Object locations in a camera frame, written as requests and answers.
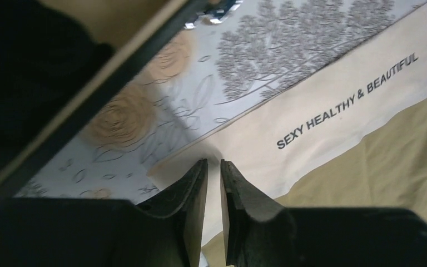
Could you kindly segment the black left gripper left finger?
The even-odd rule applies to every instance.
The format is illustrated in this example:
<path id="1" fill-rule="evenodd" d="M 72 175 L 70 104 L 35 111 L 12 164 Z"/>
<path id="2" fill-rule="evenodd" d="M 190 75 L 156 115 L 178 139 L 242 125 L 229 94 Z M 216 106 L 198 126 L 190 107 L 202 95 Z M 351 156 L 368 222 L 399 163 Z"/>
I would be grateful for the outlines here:
<path id="1" fill-rule="evenodd" d="M 198 266 L 207 160 L 152 198 L 0 202 L 0 266 Z"/>

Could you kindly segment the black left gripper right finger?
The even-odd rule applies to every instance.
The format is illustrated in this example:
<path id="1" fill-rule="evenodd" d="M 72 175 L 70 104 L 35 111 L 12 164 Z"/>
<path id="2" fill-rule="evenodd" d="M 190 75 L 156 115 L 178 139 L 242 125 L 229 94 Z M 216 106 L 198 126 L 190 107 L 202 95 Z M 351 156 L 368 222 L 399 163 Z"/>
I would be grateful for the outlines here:
<path id="1" fill-rule="evenodd" d="M 427 266 L 427 224 L 395 207 L 284 207 L 220 163 L 226 264 Z"/>

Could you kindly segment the olive khaki underwear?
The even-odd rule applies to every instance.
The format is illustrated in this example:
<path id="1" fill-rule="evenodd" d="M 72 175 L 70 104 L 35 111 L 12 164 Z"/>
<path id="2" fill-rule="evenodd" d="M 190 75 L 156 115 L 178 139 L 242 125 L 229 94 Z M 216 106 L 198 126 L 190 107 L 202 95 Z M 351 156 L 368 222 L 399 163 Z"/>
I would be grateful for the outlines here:
<path id="1" fill-rule="evenodd" d="M 221 252 L 220 160 L 281 203 L 398 206 L 427 222 L 427 1 L 340 58 L 154 164 L 210 163 L 202 243 Z"/>

